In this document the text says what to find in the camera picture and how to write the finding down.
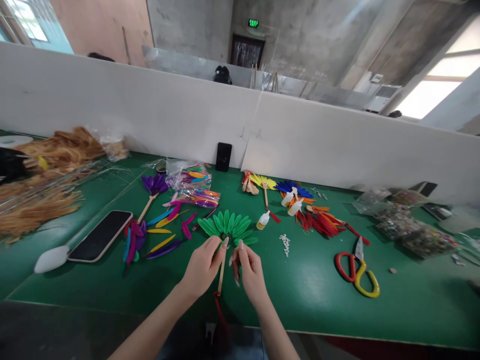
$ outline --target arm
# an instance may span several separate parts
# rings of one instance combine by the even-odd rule
[[[232,266],[233,276],[238,286],[240,286],[240,267],[242,269],[243,288],[260,320],[268,358],[271,360],[300,360],[267,293],[260,257],[240,240],[229,264]]]
[[[193,252],[183,279],[109,360],[157,358],[174,325],[215,279],[227,251],[224,241],[215,254],[221,242],[219,237],[212,236]]]

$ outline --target green exit sign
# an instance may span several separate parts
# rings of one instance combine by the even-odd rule
[[[248,19],[248,26],[250,28],[258,28],[259,24],[260,24],[260,22],[258,20]]]

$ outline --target white glue bottle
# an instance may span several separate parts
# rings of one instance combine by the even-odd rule
[[[256,223],[256,228],[258,230],[263,230],[265,229],[265,226],[267,225],[267,223],[269,222],[270,220],[270,210],[268,210],[268,212],[264,213],[262,216],[260,216],[260,219],[258,220],[258,222]]]
[[[281,201],[281,205],[283,207],[288,206],[288,204],[290,204],[290,202],[292,201],[293,198],[294,198],[294,192],[293,191],[292,192],[287,192],[285,197]]]
[[[302,208],[303,199],[294,203],[291,208],[288,210],[288,215],[295,216],[296,213]]]

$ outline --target white divider board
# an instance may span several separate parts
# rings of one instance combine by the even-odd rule
[[[239,168],[260,92],[0,42],[0,128],[41,136],[110,127],[134,151]]]
[[[350,189],[437,183],[433,201],[480,200],[480,138],[263,92],[242,170]]]

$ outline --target hand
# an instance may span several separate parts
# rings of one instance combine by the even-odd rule
[[[185,275],[178,284],[186,295],[196,300],[209,289],[225,259],[228,242],[226,239],[215,254],[222,240],[218,236],[211,236],[193,251]]]
[[[232,267],[233,277],[238,287],[240,287],[239,270],[241,266],[243,288],[257,312],[263,305],[268,304],[270,298],[265,286],[260,256],[240,240],[238,247],[233,251],[228,265]]]

